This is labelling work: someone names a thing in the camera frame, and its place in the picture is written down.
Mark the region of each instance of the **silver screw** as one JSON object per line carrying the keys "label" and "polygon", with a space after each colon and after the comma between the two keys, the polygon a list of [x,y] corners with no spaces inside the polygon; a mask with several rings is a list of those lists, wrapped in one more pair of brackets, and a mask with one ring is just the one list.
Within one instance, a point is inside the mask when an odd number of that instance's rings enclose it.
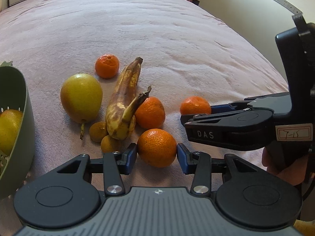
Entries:
{"label": "silver screw", "polygon": [[107,187],[107,191],[110,192],[111,194],[118,194],[122,191],[122,187],[119,185],[111,185]]}
{"label": "silver screw", "polygon": [[198,194],[205,194],[209,191],[209,188],[204,186],[204,185],[198,185],[198,186],[195,186],[193,188],[194,192],[195,193],[198,193]]}

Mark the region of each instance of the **ribbed gray panel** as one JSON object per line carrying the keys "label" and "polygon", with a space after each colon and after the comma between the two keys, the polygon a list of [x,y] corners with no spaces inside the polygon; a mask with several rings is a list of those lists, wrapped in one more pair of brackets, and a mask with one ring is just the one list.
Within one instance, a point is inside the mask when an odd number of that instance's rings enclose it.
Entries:
{"label": "ribbed gray panel", "polygon": [[185,188],[133,187],[109,198],[91,220],[71,229],[45,232],[29,227],[18,236],[301,236],[293,227],[255,232],[222,218],[212,202],[191,196]]}

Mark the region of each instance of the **black cable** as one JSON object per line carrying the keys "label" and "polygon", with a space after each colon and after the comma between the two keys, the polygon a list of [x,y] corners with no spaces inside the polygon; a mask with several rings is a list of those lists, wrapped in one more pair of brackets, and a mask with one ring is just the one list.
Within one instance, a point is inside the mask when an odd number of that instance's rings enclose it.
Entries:
{"label": "black cable", "polygon": [[303,194],[303,201],[307,199],[307,197],[311,194],[315,186],[315,178],[312,179],[310,186],[308,187],[307,191]]}

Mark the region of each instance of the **banana stem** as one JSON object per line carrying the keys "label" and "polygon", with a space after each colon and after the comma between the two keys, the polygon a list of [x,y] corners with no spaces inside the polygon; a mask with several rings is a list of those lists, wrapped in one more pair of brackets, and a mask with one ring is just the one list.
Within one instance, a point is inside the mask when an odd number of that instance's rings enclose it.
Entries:
{"label": "banana stem", "polygon": [[149,97],[149,93],[152,90],[151,85],[148,87],[148,90],[144,93],[140,93],[136,96],[133,101],[128,105],[125,111],[122,114],[122,119],[125,121],[131,121],[131,118],[134,116],[134,113],[139,108],[139,106]]}
{"label": "banana stem", "polygon": [[83,140],[84,136],[84,123],[81,124],[81,133],[80,133],[80,139]]}

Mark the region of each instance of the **human hand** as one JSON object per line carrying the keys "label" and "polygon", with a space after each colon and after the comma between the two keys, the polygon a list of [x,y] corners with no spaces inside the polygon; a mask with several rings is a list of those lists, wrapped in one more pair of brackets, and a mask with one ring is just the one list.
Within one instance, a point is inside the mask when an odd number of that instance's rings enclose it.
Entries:
{"label": "human hand", "polygon": [[262,151],[261,163],[267,167],[267,172],[281,178],[282,180],[292,184],[298,185],[304,181],[306,167],[308,164],[308,154],[297,159],[291,166],[282,171],[278,171],[272,162],[272,159],[266,148]]}

